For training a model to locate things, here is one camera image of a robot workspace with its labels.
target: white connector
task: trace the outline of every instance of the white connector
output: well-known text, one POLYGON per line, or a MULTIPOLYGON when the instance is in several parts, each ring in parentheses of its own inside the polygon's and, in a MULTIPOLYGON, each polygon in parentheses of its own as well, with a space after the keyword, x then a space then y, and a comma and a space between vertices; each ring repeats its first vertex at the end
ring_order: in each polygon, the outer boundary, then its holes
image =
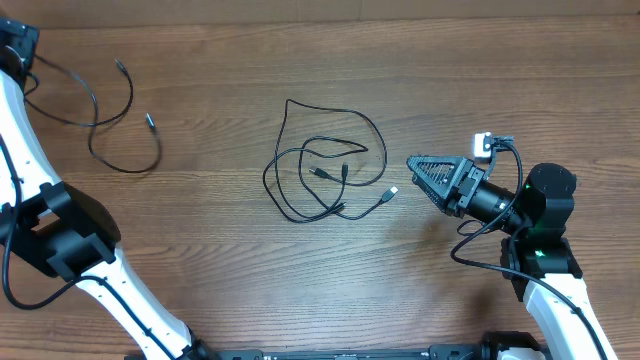
POLYGON ((473 157, 476 161, 487 162, 491 160, 491 139, 490 132, 477 133, 473 136, 473 157))

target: cable plug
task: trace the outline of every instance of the cable plug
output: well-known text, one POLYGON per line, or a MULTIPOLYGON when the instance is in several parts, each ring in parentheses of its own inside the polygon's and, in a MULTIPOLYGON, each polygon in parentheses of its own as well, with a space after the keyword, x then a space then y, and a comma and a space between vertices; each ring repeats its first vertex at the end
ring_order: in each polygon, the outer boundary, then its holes
POLYGON ((380 202, 381 203, 388 202, 389 200, 393 199, 394 196, 396 196, 397 192, 398 192, 398 188, 395 186, 385 191, 384 194, 382 194, 382 197, 380 198, 380 202))
POLYGON ((329 179, 331 176, 324 170, 319 169, 315 166, 311 166, 309 168, 309 172, 312 173, 313 175, 317 176, 317 177, 321 177, 323 179, 329 179))
POLYGON ((349 165, 347 163, 342 163, 342 181, 347 180, 347 175, 349 174, 349 165))
POLYGON ((129 72, 127 71, 127 68, 124 67, 124 64, 122 63, 122 61, 116 59, 116 65, 118 66, 118 69, 125 75, 128 75, 129 72))
POLYGON ((153 119, 151 118, 151 115, 149 113, 147 113, 147 115, 145 116, 145 119, 147 119, 147 125, 149 125, 149 129, 155 131, 156 123, 153 122, 153 119))

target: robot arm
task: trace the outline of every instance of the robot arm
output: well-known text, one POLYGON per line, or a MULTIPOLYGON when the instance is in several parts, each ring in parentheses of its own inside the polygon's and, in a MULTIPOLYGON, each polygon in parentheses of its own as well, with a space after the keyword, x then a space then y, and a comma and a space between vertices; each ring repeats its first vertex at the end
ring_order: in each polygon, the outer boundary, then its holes
MULTIPOLYGON (((21 221, 11 250, 45 275, 75 282, 93 296, 138 343, 147 359, 196 359, 189 328, 172 316, 135 274, 118 245, 120 233, 109 213, 60 180, 31 128, 24 84, 38 30, 9 20, 1 24, 0 135, 22 189, 21 221), (49 212, 59 219, 33 231, 38 218, 49 212), (79 277, 87 280, 77 281, 79 277)), ((14 183, 5 165, 8 159, 4 153, 0 156, 0 204, 15 206, 14 183)), ((4 206, 0 213, 3 245, 14 216, 9 210, 4 206)))
MULTIPOLYGON (((518 300, 525 302, 542 329, 553 359, 596 359, 595 340, 602 345, 607 359, 617 359, 593 313, 582 271, 571 253, 569 242, 562 237, 565 222, 573 211, 575 176, 559 165, 539 164, 531 170, 524 190, 514 195, 488 182, 496 153, 508 149, 514 152, 519 163, 512 137, 481 133, 475 136, 473 152, 476 159, 491 163, 488 170, 461 156, 412 156, 407 165, 414 173, 413 182, 443 213, 460 218, 468 214, 482 223, 496 222, 491 230, 513 235, 502 241, 502 268, 468 260, 462 263, 509 271, 503 271, 503 274, 511 280, 518 300), (528 276, 528 279, 516 273, 528 276), (551 285, 577 306, 594 333, 590 334, 569 305, 541 282, 551 285)), ((455 251, 452 252, 454 260, 457 258, 455 251)), ((514 351, 520 350, 515 346, 496 355, 515 359, 514 351)))

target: wood grain surface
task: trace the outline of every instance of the wood grain surface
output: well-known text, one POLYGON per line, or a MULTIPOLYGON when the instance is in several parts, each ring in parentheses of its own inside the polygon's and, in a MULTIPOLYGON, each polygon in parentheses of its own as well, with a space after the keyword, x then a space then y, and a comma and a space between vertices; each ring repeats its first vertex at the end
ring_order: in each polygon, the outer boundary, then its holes
MULTIPOLYGON (((449 258, 460 220, 441 214, 405 165, 416 153, 469 155, 472 134, 490 130, 516 137, 525 171, 555 162, 579 177, 566 235, 619 358, 640 357, 640 17, 56 30, 42 33, 38 52, 85 77, 102 118, 127 99, 113 59, 129 69, 134 106, 96 148, 117 165, 147 164, 149 112, 165 149, 156 172, 115 173, 90 157, 85 130, 29 110, 31 123, 62 178, 110 210, 160 302, 214 348, 407 348, 476 342, 488 330, 542 340, 508 281, 449 258), (359 110, 384 135, 389 168, 347 189, 347 213, 390 186, 398 195, 357 222, 287 222, 261 184, 287 98, 359 110)), ((42 80, 34 102, 90 120, 79 86, 42 64, 33 71, 42 80)), ((378 171, 380 145, 357 117, 293 108, 281 146, 313 135, 371 149, 347 159, 354 180, 378 171)), ((304 166, 335 173, 341 164, 305 157, 304 166)), ((317 211, 295 157, 281 166, 292 201, 317 211)), ((515 187, 510 156, 492 180, 515 187)), ((327 199, 338 191, 309 182, 327 199)), ((464 255, 498 262, 500 239, 481 238, 464 255)), ((12 281, 28 302, 61 285, 17 258, 12 281)), ((3 360, 137 351, 78 289, 35 312, 2 299, 0 316, 3 360)))
POLYGON ((634 15, 640 0, 0 0, 39 28, 634 15))

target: black cable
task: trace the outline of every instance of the black cable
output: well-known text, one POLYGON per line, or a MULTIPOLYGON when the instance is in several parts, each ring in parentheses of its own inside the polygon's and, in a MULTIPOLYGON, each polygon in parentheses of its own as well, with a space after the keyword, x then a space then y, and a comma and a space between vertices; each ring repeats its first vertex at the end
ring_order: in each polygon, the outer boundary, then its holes
POLYGON ((15 298, 15 296, 13 295, 13 292, 11 291, 11 286, 9 284, 9 261, 11 259, 11 247, 14 240, 15 229, 17 227, 17 222, 20 216, 20 209, 22 207, 22 186, 20 184, 20 178, 18 177, 18 173, 16 171, 15 165, 13 164, 13 160, 11 159, 11 155, 9 154, 9 149, 7 148, 7 145, 4 142, 2 135, 0 135, 0 149, 2 150, 2 154, 4 155, 5 162, 7 163, 7 167, 9 168, 9 173, 11 174, 11 181, 13 182, 13 186, 15 188, 15 193, 16 193, 15 206, 11 210, 13 212, 13 217, 11 218, 11 224, 10 224, 11 227, 9 228, 9 232, 7 233, 7 238, 4 243, 4 252, 2 254, 2 289, 4 291, 5 296, 7 297, 7 300, 18 309, 37 310, 49 305, 54 300, 59 298, 62 294, 64 294, 67 290, 77 285, 79 282, 86 281, 86 280, 93 280, 97 282, 99 285, 104 286, 111 293, 111 295, 113 295, 113 297, 120 303, 120 306, 122 306, 122 308, 127 312, 127 314, 129 314, 131 319, 140 327, 140 329, 142 329, 144 334, 149 338, 151 338, 151 340, 167 355, 169 359, 175 360, 176 358, 171 354, 169 349, 167 349, 166 346, 162 344, 162 342, 153 334, 150 328, 147 328, 144 326, 140 318, 136 316, 136 314, 133 312, 133 310, 131 310, 129 305, 124 301, 124 299, 120 296, 120 294, 118 294, 118 292, 109 283, 107 283, 106 279, 102 279, 92 275, 77 277, 71 280, 70 282, 68 282, 67 284, 65 284, 62 288, 60 288, 58 291, 53 293, 47 299, 37 304, 23 304, 15 298))
MULTIPOLYGON (((471 224, 471 223, 478 223, 478 224, 480 224, 480 225, 484 226, 484 223, 483 223, 482 221, 480 221, 480 220, 475 220, 475 219, 467 220, 467 221, 463 222, 462 224, 460 224, 460 225, 458 226, 458 228, 456 229, 456 232, 458 233, 458 235, 460 235, 460 236, 470 236, 470 235, 472 235, 472 234, 473 234, 472 232, 462 232, 462 229, 463 229, 465 226, 467 226, 467 225, 469 225, 469 224, 471 224)), ((489 230, 485 231, 485 232, 483 233, 483 235, 490 234, 490 233, 492 233, 492 232, 494 232, 494 231, 496 231, 496 230, 497 230, 497 229, 489 229, 489 230)))
POLYGON ((344 187, 345 186, 361 187, 361 186, 368 186, 368 185, 371 185, 371 184, 375 183, 376 181, 378 181, 383 176, 383 174, 384 174, 384 172, 386 170, 386 167, 387 167, 387 161, 388 161, 388 151, 387 151, 387 146, 386 146, 386 144, 384 142, 384 138, 382 137, 382 134, 380 133, 380 130, 378 130, 378 127, 366 115, 362 114, 359 111, 355 111, 355 110, 325 108, 325 107, 319 107, 319 106, 312 106, 312 105, 306 105, 306 104, 300 103, 300 102, 292 100, 292 99, 287 99, 286 102, 285 102, 284 118, 283 118, 283 121, 282 121, 282 126, 280 128, 280 133, 278 134, 278 139, 276 141, 276 147, 275 147, 275 151, 274 151, 274 158, 269 164, 267 164, 267 166, 265 167, 265 169, 264 169, 264 171, 262 173, 262 183, 264 185, 265 190, 267 191, 267 194, 269 195, 269 197, 271 197, 271 200, 273 200, 273 202, 276 205, 276 207, 278 208, 278 210, 280 210, 280 213, 282 213, 282 215, 289 221, 292 221, 292 222, 295 222, 295 223, 308 223, 308 222, 313 222, 313 221, 317 221, 317 220, 323 219, 323 218, 325 218, 325 217, 327 217, 327 216, 329 216, 331 214, 335 214, 335 215, 337 215, 337 216, 339 216, 339 217, 341 217, 343 219, 347 219, 347 220, 358 220, 358 219, 362 219, 363 217, 367 216, 369 213, 371 213, 373 210, 375 210, 378 206, 380 206, 380 205, 384 204, 385 202, 391 200, 393 195, 395 195, 395 193, 397 192, 397 189, 395 187, 393 187, 392 189, 389 189, 387 192, 385 192, 383 197, 376 204, 371 206, 369 209, 364 211, 362 214, 357 215, 357 216, 348 216, 348 215, 344 215, 344 214, 339 212, 344 207, 344 203, 338 204, 340 198, 342 197, 342 193, 344 192, 344 187), (371 179, 369 181, 365 181, 365 182, 362 182, 362 183, 351 183, 351 182, 346 181, 346 178, 338 179, 338 178, 333 177, 333 176, 329 175, 328 173, 324 172, 322 169, 312 168, 314 170, 314 174, 316 174, 316 176, 319 176, 319 177, 322 177, 322 178, 325 178, 325 179, 328 179, 328 180, 332 180, 332 181, 335 181, 335 182, 338 182, 338 183, 342 184, 342 189, 341 189, 340 196, 338 197, 338 200, 334 202, 333 205, 327 205, 325 202, 323 202, 320 199, 320 197, 304 181, 304 177, 302 175, 303 174, 303 171, 302 171, 303 154, 304 153, 309 153, 309 154, 318 156, 320 158, 331 159, 331 158, 339 158, 339 157, 342 157, 342 156, 347 156, 347 155, 361 153, 361 152, 367 152, 367 151, 369 151, 369 149, 366 146, 362 145, 362 144, 359 144, 357 142, 350 141, 350 140, 344 140, 344 139, 339 139, 339 138, 334 138, 334 137, 329 137, 329 136, 314 136, 312 138, 307 139, 302 144, 302 146, 300 148, 291 148, 291 149, 287 149, 287 150, 285 150, 285 151, 283 151, 281 153, 278 153, 278 150, 279 150, 279 147, 280 147, 280 141, 282 139, 282 134, 284 133, 284 129, 285 129, 285 126, 286 126, 286 123, 287 123, 287 118, 288 118, 288 113, 289 113, 289 103, 294 103, 294 104, 296 104, 298 106, 302 106, 302 107, 309 108, 309 109, 314 109, 314 110, 356 114, 359 117, 361 117, 362 119, 364 119, 374 129, 374 131, 378 135, 378 138, 380 139, 380 142, 382 144, 382 148, 383 148, 383 151, 384 151, 384 159, 383 159, 383 162, 382 162, 382 169, 380 170, 380 172, 373 179, 371 179), (331 141, 331 142, 336 142, 336 143, 355 146, 357 149, 345 151, 345 152, 338 153, 338 154, 321 154, 319 152, 316 152, 316 151, 313 151, 313 150, 309 150, 309 149, 306 148, 307 145, 309 143, 313 142, 313 141, 331 141), (300 211, 295 209, 295 207, 293 205, 291 205, 289 200, 287 200, 287 197, 284 195, 284 191, 282 189, 282 185, 281 185, 281 182, 280 182, 280 175, 279 175, 279 171, 278 171, 278 159, 280 159, 282 156, 284 156, 284 155, 286 155, 288 153, 291 153, 291 152, 299 152, 300 153, 300 157, 299 157, 299 160, 298 160, 298 177, 300 179, 300 182, 301 182, 302 186, 305 188, 305 190, 307 190, 307 192, 309 192, 316 199, 316 201, 318 201, 318 203, 320 205, 322 205, 322 207, 324 207, 325 210, 323 212, 321 212, 320 214, 317 214, 317 215, 305 215, 305 214, 301 213, 300 211), (303 218, 302 220, 294 219, 291 216, 289 216, 284 211, 282 206, 278 203, 276 198, 273 196, 271 190, 267 186, 266 174, 267 174, 268 170, 271 168, 271 166, 274 166, 275 176, 276 176, 276 184, 278 186, 278 191, 280 193, 280 196, 282 197, 282 200, 284 201, 286 206, 291 211, 293 211, 296 215, 302 217, 303 218))
POLYGON ((133 104, 133 81, 131 80, 131 75, 129 75, 129 71, 127 71, 127 68, 124 66, 124 64, 116 59, 116 65, 118 66, 118 69, 120 70, 120 72, 125 76, 125 78, 127 79, 127 82, 129 83, 129 100, 127 101, 127 105, 125 105, 125 107, 122 109, 122 111, 120 111, 117 115, 107 119, 107 120, 102 120, 102 121, 98 121, 98 99, 96 98, 95 93, 93 92, 93 90, 91 89, 91 87, 89 87, 89 84, 80 77, 80 75, 78 75, 77 73, 65 69, 60 65, 57 65, 39 55, 35 55, 35 57, 40 60, 43 64, 69 76, 70 78, 74 79, 75 81, 77 81, 78 83, 80 83, 80 85, 82 85, 82 87, 85 89, 85 91, 87 92, 87 94, 89 95, 89 97, 91 98, 91 103, 93 105, 93 121, 90 123, 79 123, 79 122, 75 122, 75 121, 71 121, 68 119, 64 119, 58 116, 55 116, 47 111, 42 110, 40 107, 36 106, 35 104, 33 104, 28 98, 27 95, 31 94, 33 91, 35 91, 38 86, 40 85, 40 80, 38 79, 38 77, 36 77, 34 74, 32 73, 27 73, 27 76, 31 77, 33 79, 33 81, 35 82, 35 85, 33 88, 29 89, 28 91, 26 91, 24 93, 24 99, 25 102, 27 104, 29 104, 29 106, 31 106, 34 110, 36 110, 37 112, 41 113, 42 115, 51 118, 53 120, 56 120, 58 122, 61 122, 63 124, 66 125, 73 125, 73 126, 79 126, 79 127, 85 127, 85 128, 89 128, 89 137, 87 139, 87 147, 89 149, 89 153, 91 153, 91 156, 93 156, 96 160, 98 160, 99 162, 101 162, 102 164, 104 164, 105 166, 115 170, 115 171, 119 171, 122 173, 127 173, 127 174, 139 174, 139 173, 144 173, 144 172, 149 172, 154 170, 155 168, 158 167, 158 165, 160 164, 160 161, 162 160, 162 142, 160 140, 160 136, 158 135, 158 131, 157 128, 155 126, 155 123, 153 122, 153 119, 151 119, 151 116, 149 114, 146 115, 146 121, 147 121, 147 125, 149 126, 149 129, 151 131, 151 134, 153 136, 154 142, 156 144, 156 157, 154 159, 154 161, 149 165, 146 166, 142 169, 135 169, 135 170, 129 170, 129 169, 124 169, 118 166, 115 166, 113 164, 111 164, 110 162, 108 162, 107 160, 105 160, 102 156, 98 155, 95 150, 93 149, 93 140, 96 136, 96 128, 98 126, 103 126, 106 124, 111 124, 111 126, 115 126, 117 125, 120 121, 122 121, 122 119, 125 118, 125 116, 127 115, 127 113, 129 112, 129 109, 131 109, 131 105, 133 104))
MULTIPOLYGON (((500 142, 500 145, 508 148, 513 153, 514 157, 516 158, 516 163, 518 165, 518 187, 516 189, 515 196, 513 197, 511 202, 509 202, 509 204, 504 208, 504 210, 502 210, 500 215, 498 215, 495 219, 493 219, 489 223, 485 224, 482 228, 478 229, 476 232, 474 232, 473 234, 467 236, 467 238, 465 238, 460 243, 458 243, 453 248, 453 250, 451 250, 451 258, 454 261, 456 261, 456 262, 458 262, 460 264, 463 264, 463 265, 474 266, 474 267, 478 267, 478 268, 481 268, 481 269, 494 270, 494 271, 499 271, 499 272, 502 272, 502 273, 508 273, 508 274, 511 274, 511 275, 514 275, 514 276, 518 276, 518 277, 521 277, 523 279, 532 281, 532 282, 544 287, 545 289, 549 290, 549 292, 551 292, 553 295, 555 295, 560 300, 562 300, 565 304, 567 304, 567 306, 569 306, 569 308, 578 316, 578 318, 580 318, 580 320, 584 324, 585 328, 587 329, 587 332, 589 332, 589 335, 591 336, 591 339, 593 340, 593 343, 594 343, 594 345, 596 347, 596 350, 598 351, 598 354, 600 355, 600 358, 603 359, 603 360, 607 360, 607 355, 606 355, 606 353, 604 351, 602 343, 600 342, 600 339, 598 338, 598 335, 596 334, 595 330, 593 329, 593 326, 591 325, 591 323, 589 322, 587 317, 582 312, 582 309, 580 309, 580 307, 576 306, 571 300, 569 300, 566 296, 564 296, 560 291, 556 290, 553 286, 547 284, 546 282, 544 282, 544 281, 542 281, 542 280, 540 280, 538 278, 535 278, 535 277, 533 277, 533 276, 531 276, 529 274, 525 274, 525 273, 517 271, 517 270, 505 268, 505 267, 498 266, 498 265, 493 265, 493 264, 487 264, 487 263, 482 263, 482 262, 478 262, 478 261, 462 259, 462 258, 460 258, 460 257, 458 257, 456 255, 456 253, 460 249, 462 249, 463 246, 465 246, 470 241, 472 241, 473 239, 477 238, 479 235, 484 234, 485 231, 492 229, 496 224, 498 224, 509 213, 509 211, 513 207, 514 203, 516 202, 516 200, 520 196, 520 193, 522 191, 522 183, 523 183, 522 161, 520 159, 520 154, 518 154, 518 151, 516 150, 516 148, 513 145, 509 144, 509 143, 500 142)), ((523 225, 523 226, 519 227, 518 229, 516 229, 516 231, 511 236, 511 239, 509 240, 510 241, 509 248, 510 248, 510 251, 512 253, 513 253, 514 247, 515 247, 515 245, 514 245, 515 238, 526 227, 527 227, 527 225, 523 225)))

